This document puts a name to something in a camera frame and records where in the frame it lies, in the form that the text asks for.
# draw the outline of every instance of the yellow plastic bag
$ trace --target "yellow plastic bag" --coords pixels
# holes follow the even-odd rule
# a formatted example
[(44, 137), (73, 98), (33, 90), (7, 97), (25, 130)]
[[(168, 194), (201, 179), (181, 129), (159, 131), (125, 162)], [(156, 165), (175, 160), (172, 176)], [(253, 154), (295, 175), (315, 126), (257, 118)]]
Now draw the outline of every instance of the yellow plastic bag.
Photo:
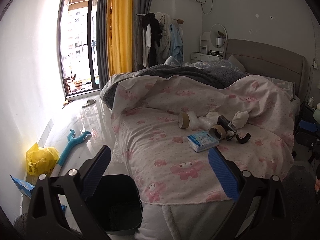
[(35, 143), (26, 154), (27, 172), (30, 175), (50, 175), (57, 161), (59, 152), (54, 147), (41, 148)]

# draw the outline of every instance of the drawer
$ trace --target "drawer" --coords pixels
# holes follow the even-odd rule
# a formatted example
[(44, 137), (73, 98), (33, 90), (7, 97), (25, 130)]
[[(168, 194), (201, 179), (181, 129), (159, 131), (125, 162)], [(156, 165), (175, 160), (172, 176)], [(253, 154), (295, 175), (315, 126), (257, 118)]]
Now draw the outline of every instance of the drawer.
[(201, 55), (193, 53), (191, 54), (191, 59), (201, 60)]
[(219, 59), (219, 57), (211, 56), (211, 55), (201, 55), (200, 58), (201, 58), (201, 59), (200, 59), (201, 61), (210, 61), (210, 60), (217, 60), (217, 59)]

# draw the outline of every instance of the mirror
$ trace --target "mirror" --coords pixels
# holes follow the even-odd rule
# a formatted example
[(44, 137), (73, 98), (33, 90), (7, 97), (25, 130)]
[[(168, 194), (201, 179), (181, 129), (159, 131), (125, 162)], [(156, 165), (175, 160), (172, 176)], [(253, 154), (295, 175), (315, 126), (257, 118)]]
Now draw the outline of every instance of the mirror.
[(210, 31), (210, 40), (212, 45), (219, 49), (221, 48), (228, 38), (227, 30), (219, 23), (212, 26)]

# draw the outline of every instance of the white dresser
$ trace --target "white dresser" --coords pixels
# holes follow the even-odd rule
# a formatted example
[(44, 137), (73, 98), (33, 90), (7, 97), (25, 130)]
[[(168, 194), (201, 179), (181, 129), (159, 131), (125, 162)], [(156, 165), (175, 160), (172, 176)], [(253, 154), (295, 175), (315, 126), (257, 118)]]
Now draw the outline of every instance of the white dresser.
[(206, 55), (202, 53), (191, 53), (191, 63), (201, 62), (201, 61), (210, 61), (210, 60), (217, 60), (221, 59), (222, 57)]

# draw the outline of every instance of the brown tape roll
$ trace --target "brown tape roll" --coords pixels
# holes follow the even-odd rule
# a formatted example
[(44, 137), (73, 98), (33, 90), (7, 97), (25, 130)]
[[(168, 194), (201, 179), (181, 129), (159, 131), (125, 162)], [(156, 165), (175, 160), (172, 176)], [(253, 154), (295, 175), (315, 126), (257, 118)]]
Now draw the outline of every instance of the brown tape roll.
[(190, 119), (188, 114), (180, 113), (178, 116), (178, 124), (180, 128), (188, 128), (190, 124)]
[(226, 134), (227, 134), (225, 129), (219, 124), (215, 124), (214, 126), (212, 126), (209, 129), (209, 133), (210, 133), (211, 136), (214, 136), (219, 141), (223, 140), (226, 137)]

